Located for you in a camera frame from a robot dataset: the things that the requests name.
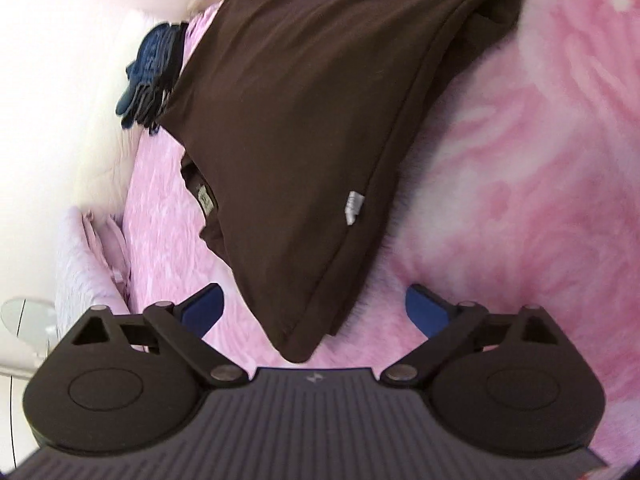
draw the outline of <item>pink and white pattern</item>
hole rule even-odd
[[[186,57],[214,9],[190,27]],[[134,307],[209,282],[225,314],[205,340],[235,362],[292,366],[268,343],[231,271],[198,238],[182,148],[144,136],[124,230]],[[516,33],[457,78],[403,167],[388,235],[340,333],[307,367],[379,372],[424,338],[404,313],[423,283],[497,312],[544,305],[603,382],[594,440],[640,454],[640,0],[526,0]]]

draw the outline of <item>bed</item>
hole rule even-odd
[[[185,62],[217,6],[188,29]],[[198,234],[184,150],[142,135],[124,210],[140,312],[210,282],[225,313],[204,340],[253,372],[293,367]],[[421,283],[494,312],[542,304],[593,367],[607,411],[593,447],[640,452],[640,0],[526,0],[520,25],[448,87],[401,168],[360,299],[303,366],[376,373],[424,341],[404,310]]]

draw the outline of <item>white wall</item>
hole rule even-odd
[[[187,2],[0,0],[0,303],[53,299],[58,218],[126,12],[175,20]]]

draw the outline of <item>silver screw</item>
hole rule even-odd
[[[385,372],[392,381],[411,381],[418,376],[418,370],[411,365],[393,365]]]
[[[236,365],[220,365],[213,368],[211,377],[217,381],[229,383],[242,377],[242,368]]]

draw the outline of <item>brown garment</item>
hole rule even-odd
[[[201,237],[289,361],[340,327],[426,109],[520,4],[225,0],[160,123],[214,195]]]

